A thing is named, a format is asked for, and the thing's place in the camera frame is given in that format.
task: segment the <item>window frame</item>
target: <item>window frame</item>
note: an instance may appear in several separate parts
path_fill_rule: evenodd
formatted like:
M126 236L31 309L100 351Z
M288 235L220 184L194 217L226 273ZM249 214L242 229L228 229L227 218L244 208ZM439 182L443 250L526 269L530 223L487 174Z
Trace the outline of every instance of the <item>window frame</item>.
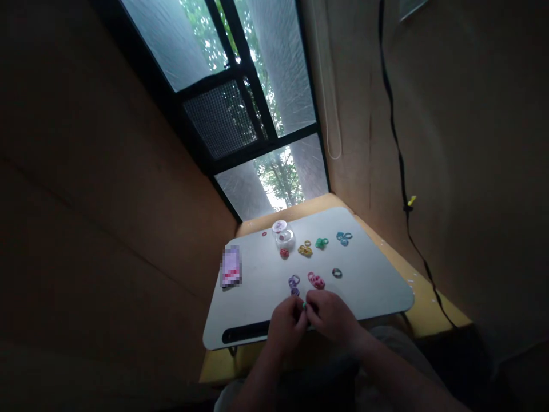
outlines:
M312 79L301 0L295 0L295 5L316 122L292 133L286 134L280 138L276 133L275 125L273 123L272 116L270 115L263 89L261 88L261 84L259 82L256 67L252 60L250 49L245 39L244 29L242 28L234 1L220 0L240 57L240 63L238 64L225 32L221 16L217 10L215 0L204 1L212 18L212 22L216 28L216 32L221 41L223 50L227 56L228 67L225 70L219 73L211 74L199 82L196 82L195 84L178 92L174 92L168 79L165 77L164 72L158 65L156 59L152 55L152 52L149 50L148 45L141 37L129 13L126 11L122 0L90 0L90 3L97 12L103 25L113 37L118 48L145 86L145 89L152 96L153 100L160 108L160 111L166 117L176 135L179 137L193 160L200 168L201 172L208 176L216 191L219 193L226 206L239 223L242 223L242 219L227 198L223 189L220 187L215 175L265 155L276 149L288 146L291 143L309 137L315 133L319 138L328 192L330 192L331 186L328 174L328 163L326 161L322 130L319 120L319 111L316 103L315 87ZM263 132L255 114L252 98L244 84L245 77L248 79L249 87L256 101L256 106L265 129L265 134L267 137L266 140L261 139ZM238 89L245 103L246 112L250 117L258 140L230 155L215 160L196 131L183 107L183 104L187 100L197 97L230 81L237 82Z

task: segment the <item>small plastic container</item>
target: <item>small plastic container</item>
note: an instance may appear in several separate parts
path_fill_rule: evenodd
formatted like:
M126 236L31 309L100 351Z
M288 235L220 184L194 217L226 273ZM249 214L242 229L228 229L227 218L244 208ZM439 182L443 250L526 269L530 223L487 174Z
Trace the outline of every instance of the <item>small plastic container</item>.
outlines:
M296 237L289 223L285 220L277 220L272 228L274 242L278 250L291 251L296 244Z

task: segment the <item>window pane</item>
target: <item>window pane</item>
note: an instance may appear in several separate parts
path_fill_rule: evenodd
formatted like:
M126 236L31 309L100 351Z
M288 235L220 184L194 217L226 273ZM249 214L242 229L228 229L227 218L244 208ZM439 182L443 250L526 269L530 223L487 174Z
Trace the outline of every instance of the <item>window pane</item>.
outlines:
M175 92L227 63L204 0L122 0Z
M316 122L295 0L235 0L279 137Z
M242 220L328 193L316 134L220 173L216 179Z
M215 160L258 139L235 80L194 97L183 106Z

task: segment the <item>green foliage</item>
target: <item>green foliage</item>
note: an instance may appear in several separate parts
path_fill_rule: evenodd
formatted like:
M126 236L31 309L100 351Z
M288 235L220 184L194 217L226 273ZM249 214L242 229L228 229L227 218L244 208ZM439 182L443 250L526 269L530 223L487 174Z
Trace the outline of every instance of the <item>green foliage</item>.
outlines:
M219 41L215 26L212 22L211 16L208 13L208 8L206 7L204 0L180 0L180 3L185 10L186 16L189 18L194 36L201 45L201 50L206 61L208 62L210 70L213 72L223 70L223 68L227 65L228 59L223 51L223 47L221 46L221 42ZM257 75L265 94L267 105L269 106L274 127L276 128L277 134L279 136L283 136L284 126L276 104L275 93L269 79L269 74L261 56L259 41L253 27L252 17L250 15L248 5L245 0L235 0L234 3L241 18L242 28L244 29L246 40L248 41L252 60L254 60L256 66ZM238 56L234 38L219 0L216 0L216 6L223 21L225 32L229 38L231 48L235 54L237 62L239 62L240 57ZM245 109L240 107L240 104L237 103L239 102L238 93L239 91L235 87L231 93L225 95L227 108L229 113L232 115L234 124L239 129L243 140L245 142L251 142L255 136L254 130L245 130L245 128L242 127L241 122L238 121L238 114L245 111ZM293 206L305 200L299 184L296 166L293 163L289 146L280 148L254 159L253 165L266 193L272 192L278 199L284 200L287 207Z

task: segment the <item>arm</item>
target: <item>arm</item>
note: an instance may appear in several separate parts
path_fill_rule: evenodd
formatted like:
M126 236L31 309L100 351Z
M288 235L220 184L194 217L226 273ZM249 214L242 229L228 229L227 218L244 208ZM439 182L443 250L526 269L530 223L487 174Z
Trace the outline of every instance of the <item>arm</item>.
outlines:
M274 410L282 362L293 352L307 329L302 305L300 298L290 296L274 309L267 343L231 405L231 411Z
M425 377L403 358L363 329L339 296L309 291L307 318L318 332L343 344L356 357L376 386L400 410L467 411L450 393Z

